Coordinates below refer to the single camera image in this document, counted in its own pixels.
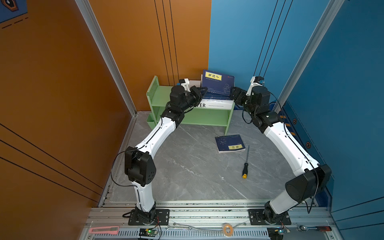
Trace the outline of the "yellow black screwdriver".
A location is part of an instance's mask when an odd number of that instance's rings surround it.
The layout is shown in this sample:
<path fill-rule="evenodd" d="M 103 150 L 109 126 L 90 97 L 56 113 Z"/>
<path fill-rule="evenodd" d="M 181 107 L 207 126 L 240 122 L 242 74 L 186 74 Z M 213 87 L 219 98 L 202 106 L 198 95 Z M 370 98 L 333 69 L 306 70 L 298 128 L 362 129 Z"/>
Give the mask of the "yellow black screwdriver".
<path fill-rule="evenodd" d="M 248 146 L 248 148 L 247 148 L 246 161 L 245 161 L 245 163 L 244 163 L 244 168 L 243 168 L 243 172 L 242 172 L 242 178 L 243 178 L 243 179 L 246 179 L 246 178 L 248 177 L 248 166 L 249 166 L 248 160 L 249 160 L 249 153 L 250 153 L 250 146 Z"/>

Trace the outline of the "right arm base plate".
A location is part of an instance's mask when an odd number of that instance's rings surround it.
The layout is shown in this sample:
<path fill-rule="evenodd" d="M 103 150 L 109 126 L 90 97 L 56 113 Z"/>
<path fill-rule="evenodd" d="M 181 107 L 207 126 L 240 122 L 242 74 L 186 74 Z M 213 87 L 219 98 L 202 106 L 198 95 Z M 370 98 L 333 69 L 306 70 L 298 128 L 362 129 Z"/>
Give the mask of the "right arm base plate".
<path fill-rule="evenodd" d="M 269 209 L 249 209 L 251 225 L 291 225 L 291 218 L 288 212 L 276 214 Z"/>

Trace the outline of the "blue book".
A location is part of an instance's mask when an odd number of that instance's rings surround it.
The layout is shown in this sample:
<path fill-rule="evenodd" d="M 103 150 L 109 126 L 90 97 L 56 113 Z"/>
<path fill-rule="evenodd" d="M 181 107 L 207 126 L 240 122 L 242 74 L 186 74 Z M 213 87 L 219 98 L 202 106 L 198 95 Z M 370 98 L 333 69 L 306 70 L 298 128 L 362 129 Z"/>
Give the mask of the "blue book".
<path fill-rule="evenodd" d="M 222 96 L 229 96 L 235 86 L 235 77 L 210 70 L 204 70 L 201 86 L 208 92 Z"/>
<path fill-rule="evenodd" d="M 214 93 L 206 93 L 203 97 L 204 100 L 225 100 L 230 101 L 230 96 L 224 96 L 220 94 L 214 94 Z"/>
<path fill-rule="evenodd" d="M 240 152 L 246 146 L 240 135 L 215 137 L 218 153 Z"/>

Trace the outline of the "green wooden shelf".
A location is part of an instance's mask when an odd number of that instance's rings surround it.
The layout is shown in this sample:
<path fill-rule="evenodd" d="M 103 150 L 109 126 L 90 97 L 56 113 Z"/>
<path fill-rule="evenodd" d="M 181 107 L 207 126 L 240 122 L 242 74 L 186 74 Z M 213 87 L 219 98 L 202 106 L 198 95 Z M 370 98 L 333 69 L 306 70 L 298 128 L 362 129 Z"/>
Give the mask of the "green wooden shelf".
<path fill-rule="evenodd" d="M 146 93 L 151 109 L 147 123 L 151 129 L 158 124 L 166 104 L 170 101 L 171 89 L 171 86 L 161 86 L 158 77 L 154 76 Z M 186 114 L 182 124 L 224 127 L 224 135 L 226 135 L 229 130 L 234 107 L 231 110 L 198 109 L 196 107 Z"/>

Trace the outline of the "tape roll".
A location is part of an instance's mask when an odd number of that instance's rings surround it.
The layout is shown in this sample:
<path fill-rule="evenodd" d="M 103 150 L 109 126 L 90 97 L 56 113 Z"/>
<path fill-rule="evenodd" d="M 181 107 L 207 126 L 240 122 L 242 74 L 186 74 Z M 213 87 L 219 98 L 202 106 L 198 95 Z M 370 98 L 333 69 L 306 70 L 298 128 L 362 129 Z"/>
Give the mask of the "tape roll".
<path fill-rule="evenodd" d="M 229 223 L 225 223 L 222 227 L 222 232 L 226 237 L 232 237 L 234 234 L 234 227 Z"/>

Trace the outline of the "circuit board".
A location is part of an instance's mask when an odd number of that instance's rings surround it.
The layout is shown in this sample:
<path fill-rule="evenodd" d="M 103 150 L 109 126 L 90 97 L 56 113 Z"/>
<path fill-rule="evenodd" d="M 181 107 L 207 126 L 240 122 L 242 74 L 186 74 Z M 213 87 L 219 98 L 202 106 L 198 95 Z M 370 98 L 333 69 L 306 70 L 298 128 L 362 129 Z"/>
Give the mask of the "circuit board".
<path fill-rule="evenodd" d="M 139 240 L 155 240 L 160 237 L 160 231 L 157 229 L 144 229 L 139 230 L 138 238 Z"/>
<path fill-rule="evenodd" d="M 284 235 L 289 234 L 291 231 L 288 229 L 281 229 L 281 228 L 267 228 L 268 235 L 271 240 L 283 240 Z"/>

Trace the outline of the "left circuit board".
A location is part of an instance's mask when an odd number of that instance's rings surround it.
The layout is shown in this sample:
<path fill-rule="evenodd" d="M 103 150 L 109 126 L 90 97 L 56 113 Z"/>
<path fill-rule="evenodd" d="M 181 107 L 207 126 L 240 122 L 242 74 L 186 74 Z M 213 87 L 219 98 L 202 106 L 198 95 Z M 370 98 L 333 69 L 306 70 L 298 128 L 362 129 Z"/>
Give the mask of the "left circuit board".
<path fill-rule="evenodd" d="M 144 229 L 139 230 L 138 238 L 139 240 L 155 240 L 160 237 L 160 231 L 157 229 Z"/>

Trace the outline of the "white LOVER book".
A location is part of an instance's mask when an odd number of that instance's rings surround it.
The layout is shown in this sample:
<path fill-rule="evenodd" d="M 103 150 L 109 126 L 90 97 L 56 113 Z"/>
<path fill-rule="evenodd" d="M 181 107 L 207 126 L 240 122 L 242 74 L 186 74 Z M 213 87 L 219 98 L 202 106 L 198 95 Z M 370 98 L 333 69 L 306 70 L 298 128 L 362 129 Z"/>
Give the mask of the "white LOVER book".
<path fill-rule="evenodd" d="M 231 110 L 234 107 L 232 100 L 202 99 L 197 105 L 198 109 Z"/>

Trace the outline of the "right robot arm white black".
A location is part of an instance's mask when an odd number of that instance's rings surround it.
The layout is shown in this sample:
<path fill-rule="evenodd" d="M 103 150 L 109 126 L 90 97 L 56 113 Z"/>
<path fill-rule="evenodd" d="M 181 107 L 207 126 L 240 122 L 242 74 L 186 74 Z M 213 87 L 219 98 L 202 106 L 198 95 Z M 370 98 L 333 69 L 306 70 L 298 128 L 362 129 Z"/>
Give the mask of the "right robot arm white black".
<path fill-rule="evenodd" d="M 270 95 L 266 87 L 255 85 L 250 91 L 233 87 L 230 98 L 243 107 L 250 115 L 251 123 L 275 144 L 295 175 L 286 182 L 282 193 L 265 204 L 261 219 L 272 225 L 285 220 L 291 208 L 307 199 L 314 200 L 326 187 L 332 170 L 307 153 L 287 130 L 281 116 L 269 109 Z"/>

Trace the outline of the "silver wrench on rail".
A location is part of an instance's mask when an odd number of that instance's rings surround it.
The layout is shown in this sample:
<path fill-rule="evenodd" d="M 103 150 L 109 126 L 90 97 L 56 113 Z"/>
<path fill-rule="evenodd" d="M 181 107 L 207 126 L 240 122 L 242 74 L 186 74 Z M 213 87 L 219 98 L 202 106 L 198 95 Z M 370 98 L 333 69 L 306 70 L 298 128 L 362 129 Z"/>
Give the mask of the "silver wrench on rail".
<path fill-rule="evenodd" d="M 166 230 L 186 230 L 191 231 L 193 228 L 189 226 L 167 226 Z"/>

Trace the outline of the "right circuit board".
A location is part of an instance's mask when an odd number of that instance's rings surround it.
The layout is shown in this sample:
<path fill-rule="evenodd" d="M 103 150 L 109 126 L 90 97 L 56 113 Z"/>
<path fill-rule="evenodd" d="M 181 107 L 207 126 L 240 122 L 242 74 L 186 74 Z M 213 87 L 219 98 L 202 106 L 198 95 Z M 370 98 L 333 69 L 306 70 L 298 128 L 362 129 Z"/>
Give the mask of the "right circuit board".
<path fill-rule="evenodd" d="M 271 240 L 283 240 L 284 235 L 289 234 L 291 231 L 288 229 L 281 229 L 281 228 L 267 228 L 268 235 Z"/>

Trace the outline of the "pink tool on rail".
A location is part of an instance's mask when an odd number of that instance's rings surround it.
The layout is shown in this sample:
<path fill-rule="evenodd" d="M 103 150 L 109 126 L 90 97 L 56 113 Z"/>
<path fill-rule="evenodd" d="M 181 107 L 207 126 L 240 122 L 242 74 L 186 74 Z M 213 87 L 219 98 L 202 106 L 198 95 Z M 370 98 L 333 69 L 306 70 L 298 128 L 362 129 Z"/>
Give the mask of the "pink tool on rail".
<path fill-rule="evenodd" d="M 119 233 L 119 229 L 119 226 L 93 227 L 89 229 L 89 234 L 117 235 Z"/>

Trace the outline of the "red handled ratchet wrench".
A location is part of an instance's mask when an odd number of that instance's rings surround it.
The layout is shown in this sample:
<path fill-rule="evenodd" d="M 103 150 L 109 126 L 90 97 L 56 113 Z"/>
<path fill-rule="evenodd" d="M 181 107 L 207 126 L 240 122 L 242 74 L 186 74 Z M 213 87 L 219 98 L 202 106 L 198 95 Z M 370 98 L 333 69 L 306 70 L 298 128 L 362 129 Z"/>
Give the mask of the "red handled ratchet wrench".
<path fill-rule="evenodd" d="M 307 232 L 309 230 L 319 231 L 319 232 L 331 232 L 332 228 L 330 226 L 315 226 L 315 227 L 307 227 L 304 225 L 298 226 L 298 231 Z"/>

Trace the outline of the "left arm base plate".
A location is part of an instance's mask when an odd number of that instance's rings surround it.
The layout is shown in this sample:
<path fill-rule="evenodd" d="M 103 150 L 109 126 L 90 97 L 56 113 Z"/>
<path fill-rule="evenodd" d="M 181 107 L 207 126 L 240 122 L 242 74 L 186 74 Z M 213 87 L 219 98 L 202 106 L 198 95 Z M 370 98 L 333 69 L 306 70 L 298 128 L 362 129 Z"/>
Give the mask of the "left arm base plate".
<path fill-rule="evenodd" d="M 166 226 L 169 224 L 170 210 L 169 209 L 155 209 L 148 213 L 141 210 L 132 210 L 130 212 L 128 225 L 129 226 Z"/>

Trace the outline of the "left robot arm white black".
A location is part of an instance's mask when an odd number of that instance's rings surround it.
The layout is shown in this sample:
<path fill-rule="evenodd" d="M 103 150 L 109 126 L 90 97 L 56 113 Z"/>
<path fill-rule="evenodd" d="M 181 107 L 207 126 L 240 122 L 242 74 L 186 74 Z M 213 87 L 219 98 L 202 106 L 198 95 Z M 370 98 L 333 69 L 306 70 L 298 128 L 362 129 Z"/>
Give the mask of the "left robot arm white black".
<path fill-rule="evenodd" d="M 172 87 L 170 101 L 166 104 L 158 124 L 136 147 L 125 150 L 124 171 L 134 186 L 137 198 L 133 214 L 146 225 L 156 220 L 156 202 L 152 190 L 152 181 L 157 171 L 155 155 L 166 138 L 183 121 L 185 114 L 200 104 L 207 91 L 207 87 Z"/>

